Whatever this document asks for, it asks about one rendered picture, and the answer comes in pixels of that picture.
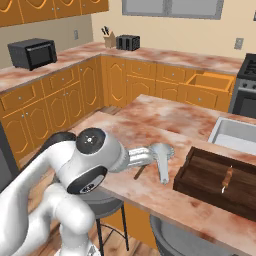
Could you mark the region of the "orange base cupboards long run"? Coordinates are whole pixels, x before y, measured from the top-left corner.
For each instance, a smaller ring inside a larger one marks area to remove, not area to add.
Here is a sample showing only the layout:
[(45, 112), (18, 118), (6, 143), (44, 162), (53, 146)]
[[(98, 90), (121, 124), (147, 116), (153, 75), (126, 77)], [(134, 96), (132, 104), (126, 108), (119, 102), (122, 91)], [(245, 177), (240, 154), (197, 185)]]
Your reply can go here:
[(0, 121), (14, 158), (100, 107), (100, 59), (83, 61), (0, 94)]

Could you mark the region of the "white sink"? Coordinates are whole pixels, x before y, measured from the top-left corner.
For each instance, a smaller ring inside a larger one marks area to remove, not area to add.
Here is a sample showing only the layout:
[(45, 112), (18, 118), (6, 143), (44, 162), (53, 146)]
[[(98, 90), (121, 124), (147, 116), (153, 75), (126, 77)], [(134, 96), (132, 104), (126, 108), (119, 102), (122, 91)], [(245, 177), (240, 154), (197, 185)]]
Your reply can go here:
[(208, 141), (256, 156), (256, 125), (219, 117)]

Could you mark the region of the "orange wall cupboards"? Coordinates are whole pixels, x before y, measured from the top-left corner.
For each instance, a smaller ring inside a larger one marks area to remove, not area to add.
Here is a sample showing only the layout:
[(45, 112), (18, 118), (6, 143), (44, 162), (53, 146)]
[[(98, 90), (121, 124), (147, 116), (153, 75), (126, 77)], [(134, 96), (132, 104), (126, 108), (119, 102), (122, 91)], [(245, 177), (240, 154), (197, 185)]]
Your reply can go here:
[(0, 0), (0, 27), (108, 10), (108, 0)]

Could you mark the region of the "black and grey stove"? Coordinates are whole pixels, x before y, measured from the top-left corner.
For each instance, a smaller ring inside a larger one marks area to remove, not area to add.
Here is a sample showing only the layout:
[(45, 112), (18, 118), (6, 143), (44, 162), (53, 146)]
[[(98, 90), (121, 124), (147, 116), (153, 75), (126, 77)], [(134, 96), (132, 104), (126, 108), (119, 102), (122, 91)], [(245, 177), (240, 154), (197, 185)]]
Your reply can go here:
[(229, 112), (256, 119), (256, 54), (245, 56), (236, 77)]

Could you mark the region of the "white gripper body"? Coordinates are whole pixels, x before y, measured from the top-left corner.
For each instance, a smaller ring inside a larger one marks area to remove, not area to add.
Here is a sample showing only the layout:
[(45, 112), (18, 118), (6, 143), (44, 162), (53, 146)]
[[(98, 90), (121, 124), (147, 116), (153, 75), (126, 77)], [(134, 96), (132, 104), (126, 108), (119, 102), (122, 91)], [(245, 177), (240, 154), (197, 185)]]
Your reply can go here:
[(166, 185), (169, 182), (169, 173), (168, 173), (168, 160), (170, 155), (168, 153), (159, 153), (157, 157), (157, 165), (159, 171), (160, 182)]

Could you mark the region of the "small brown stick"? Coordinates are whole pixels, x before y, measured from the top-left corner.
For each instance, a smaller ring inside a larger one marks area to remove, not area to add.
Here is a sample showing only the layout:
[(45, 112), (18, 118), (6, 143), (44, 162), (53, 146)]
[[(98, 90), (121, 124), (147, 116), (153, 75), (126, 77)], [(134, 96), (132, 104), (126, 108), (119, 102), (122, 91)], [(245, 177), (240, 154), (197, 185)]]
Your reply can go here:
[(136, 173), (136, 175), (134, 176), (134, 180), (137, 180), (139, 178), (139, 176), (141, 175), (141, 173), (143, 172), (143, 170), (146, 168), (147, 165), (143, 165), (140, 167), (140, 169), (138, 170), (138, 172)]

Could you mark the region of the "orange base cupboards with drawers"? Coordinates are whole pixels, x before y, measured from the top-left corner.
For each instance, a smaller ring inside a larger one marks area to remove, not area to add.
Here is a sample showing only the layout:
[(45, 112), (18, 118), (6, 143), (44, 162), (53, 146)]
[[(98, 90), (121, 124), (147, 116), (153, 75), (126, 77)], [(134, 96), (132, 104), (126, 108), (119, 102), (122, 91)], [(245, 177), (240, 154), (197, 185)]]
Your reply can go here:
[(104, 103), (124, 107), (139, 95), (178, 101), (179, 89), (195, 69), (114, 56), (101, 57)]

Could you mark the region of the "black microwave oven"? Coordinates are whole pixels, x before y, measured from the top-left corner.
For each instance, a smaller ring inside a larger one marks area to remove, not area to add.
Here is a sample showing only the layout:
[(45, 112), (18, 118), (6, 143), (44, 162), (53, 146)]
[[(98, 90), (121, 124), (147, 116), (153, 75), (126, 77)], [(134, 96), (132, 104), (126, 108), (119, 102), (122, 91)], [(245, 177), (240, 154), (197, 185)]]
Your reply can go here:
[(15, 68), (30, 71), (57, 62), (53, 40), (33, 38), (7, 45), (12, 64)]

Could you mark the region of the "black toaster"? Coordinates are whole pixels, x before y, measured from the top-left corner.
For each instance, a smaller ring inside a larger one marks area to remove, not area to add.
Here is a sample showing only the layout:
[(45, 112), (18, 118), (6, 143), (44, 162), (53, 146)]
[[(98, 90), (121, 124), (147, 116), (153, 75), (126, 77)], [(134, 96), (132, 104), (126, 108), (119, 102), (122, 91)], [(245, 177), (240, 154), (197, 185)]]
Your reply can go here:
[(116, 37), (116, 48), (135, 51), (140, 48), (140, 37), (136, 35), (120, 35)]

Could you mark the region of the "grey stool with black legs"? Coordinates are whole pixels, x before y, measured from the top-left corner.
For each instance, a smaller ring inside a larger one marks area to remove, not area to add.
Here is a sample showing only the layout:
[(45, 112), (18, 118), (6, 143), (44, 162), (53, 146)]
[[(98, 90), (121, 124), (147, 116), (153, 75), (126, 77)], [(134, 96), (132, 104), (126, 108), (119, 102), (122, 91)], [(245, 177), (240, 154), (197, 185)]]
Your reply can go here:
[(101, 256), (104, 256), (105, 244), (105, 242), (102, 240), (101, 227), (106, 226), (101, 223), (101, 219), (113, 215), (118, 210), (121, 210), (122, 214), (123, 232), (119, 232), (117, 229), (112, 228), (110, 226), (106, 227), (111, 230), (111, 233), (116, 232), (119, 235), (121, 235), (125, 239), (126, 250), (129, 250), (129, 240), (127, 233), (124, 202), (118, 198), (110, 196), (109, 194), (99, 190), (92, 191), (87, 194), (82, 194), (81, 199), (90, 206), (90, 208), (93, 210), (95, 214)]

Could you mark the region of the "dark grey appliance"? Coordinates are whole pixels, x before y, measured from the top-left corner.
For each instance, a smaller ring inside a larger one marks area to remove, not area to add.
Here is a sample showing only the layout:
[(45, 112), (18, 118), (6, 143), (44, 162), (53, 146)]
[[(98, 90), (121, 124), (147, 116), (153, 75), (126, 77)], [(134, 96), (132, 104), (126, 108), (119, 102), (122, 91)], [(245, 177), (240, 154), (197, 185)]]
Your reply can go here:
[(0, 193), (19, 175), (19, 169), (0, 122)]

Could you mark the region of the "orange island cupboard panel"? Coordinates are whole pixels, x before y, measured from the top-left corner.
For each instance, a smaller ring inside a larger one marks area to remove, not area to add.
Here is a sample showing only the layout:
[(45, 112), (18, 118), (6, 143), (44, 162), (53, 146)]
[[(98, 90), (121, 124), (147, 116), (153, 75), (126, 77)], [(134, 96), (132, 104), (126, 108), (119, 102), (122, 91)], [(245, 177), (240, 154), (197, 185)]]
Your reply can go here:
[[(150, 226), (150, 214), (127, 202), (124, 203), (124, 211), (128, 235), (156, 249), (155, 238)], [(103, 218), (102, 221), (114, 228), (123, 230), (122, 212), (120, 210)]]

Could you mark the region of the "tan knife block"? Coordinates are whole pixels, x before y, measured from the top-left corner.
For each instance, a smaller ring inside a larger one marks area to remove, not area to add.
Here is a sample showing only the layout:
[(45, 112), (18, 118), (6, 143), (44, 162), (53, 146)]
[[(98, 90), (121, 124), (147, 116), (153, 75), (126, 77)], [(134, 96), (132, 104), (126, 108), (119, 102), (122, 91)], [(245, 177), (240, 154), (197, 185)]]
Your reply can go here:
[(105, 40), (106, 48), (115, 48), (116, 47), (116, 37), (112, 30), (104, 26), (101, 31), (103, 32), (103, 38)]

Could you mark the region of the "dark wooden tray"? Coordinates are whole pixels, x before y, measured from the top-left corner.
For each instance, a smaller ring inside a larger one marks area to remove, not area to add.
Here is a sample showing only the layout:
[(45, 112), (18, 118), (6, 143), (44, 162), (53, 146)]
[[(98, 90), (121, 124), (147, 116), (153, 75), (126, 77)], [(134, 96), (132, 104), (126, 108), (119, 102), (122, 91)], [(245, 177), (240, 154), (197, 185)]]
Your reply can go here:
[[(233, 175), (224, 194), (222, 181)], [(256, 222), (256, 166), (192, 147), (174, 178), (173, 189)]]

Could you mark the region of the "open orange drawer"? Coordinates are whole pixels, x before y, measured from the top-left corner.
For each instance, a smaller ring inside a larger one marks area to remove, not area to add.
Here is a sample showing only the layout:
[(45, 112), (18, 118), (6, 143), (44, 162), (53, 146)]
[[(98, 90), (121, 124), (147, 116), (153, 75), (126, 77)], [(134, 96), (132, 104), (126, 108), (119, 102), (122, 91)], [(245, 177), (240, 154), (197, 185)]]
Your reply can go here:
[(227, 112), (234, 84), (235, 77), (232, 75), (210, 72), (194, 74), (179, 85), (177, 99), (183, 103)]

